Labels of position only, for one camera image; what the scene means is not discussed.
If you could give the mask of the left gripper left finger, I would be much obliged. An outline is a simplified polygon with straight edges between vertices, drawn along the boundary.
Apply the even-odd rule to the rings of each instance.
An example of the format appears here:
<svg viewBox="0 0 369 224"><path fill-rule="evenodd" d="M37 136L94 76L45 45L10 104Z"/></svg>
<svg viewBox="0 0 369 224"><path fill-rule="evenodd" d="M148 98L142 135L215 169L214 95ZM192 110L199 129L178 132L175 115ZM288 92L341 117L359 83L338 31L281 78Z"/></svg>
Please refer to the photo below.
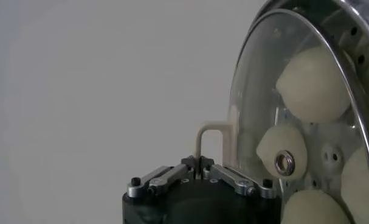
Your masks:
<svg viewBox="0 0 369 224"><path fill-rule="evenodd" d="M189 156L176 166L160 166L143 177L133 177L128 183L126 194L130 198L142 198L151 191L154 195L164 194L171 185L182 180L194 180L199 159Z"/></svg>

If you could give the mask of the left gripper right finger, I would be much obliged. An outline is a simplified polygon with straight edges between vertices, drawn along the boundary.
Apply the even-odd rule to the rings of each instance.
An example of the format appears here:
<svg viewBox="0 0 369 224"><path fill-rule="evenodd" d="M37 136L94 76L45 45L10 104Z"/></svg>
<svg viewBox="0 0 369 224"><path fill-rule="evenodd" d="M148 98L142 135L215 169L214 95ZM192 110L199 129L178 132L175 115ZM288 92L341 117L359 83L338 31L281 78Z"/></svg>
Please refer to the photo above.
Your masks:
<svg viewBox="0 0 369 224"><path fill-rule="evenodd" d="M275 198L277 190L269 176L262 177L261 172L249 172L233 166L215 164L214 160L201 156L199 158L199 175L211 183L222 181L238 195L261 198Z"/></svg>

